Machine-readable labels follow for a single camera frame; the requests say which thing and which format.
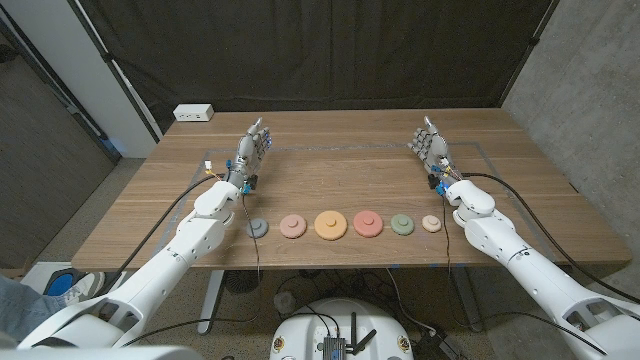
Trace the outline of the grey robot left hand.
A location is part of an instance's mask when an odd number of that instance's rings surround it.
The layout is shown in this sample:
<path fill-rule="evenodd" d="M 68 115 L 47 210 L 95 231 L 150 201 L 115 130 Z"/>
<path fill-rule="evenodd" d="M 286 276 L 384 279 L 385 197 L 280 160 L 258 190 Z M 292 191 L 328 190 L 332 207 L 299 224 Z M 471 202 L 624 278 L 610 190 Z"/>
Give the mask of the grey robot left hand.
<path fill-rule="evenodd" d="M 259 117 L 240 138 L 235 158 L 229 165 L 226 181 L 240 190 L 255 188 L 262 160 L 272 145 L 270 129 L 263 127 L 262 121 Z"/>

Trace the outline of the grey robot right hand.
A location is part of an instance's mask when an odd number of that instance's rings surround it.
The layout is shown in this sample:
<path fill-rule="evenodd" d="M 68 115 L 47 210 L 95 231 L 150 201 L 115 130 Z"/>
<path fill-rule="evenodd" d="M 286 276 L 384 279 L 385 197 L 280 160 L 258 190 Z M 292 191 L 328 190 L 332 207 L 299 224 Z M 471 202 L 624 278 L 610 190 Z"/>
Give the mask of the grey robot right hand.
<path fill-rule="evenodd" d="M 424 128 L 417 128 L 407 147 L 417 155 L 427 171 L 429 188 L 447 189 L 462 180 L 453 163 L 445 138 L 428 116 L 424 116 Z"/>

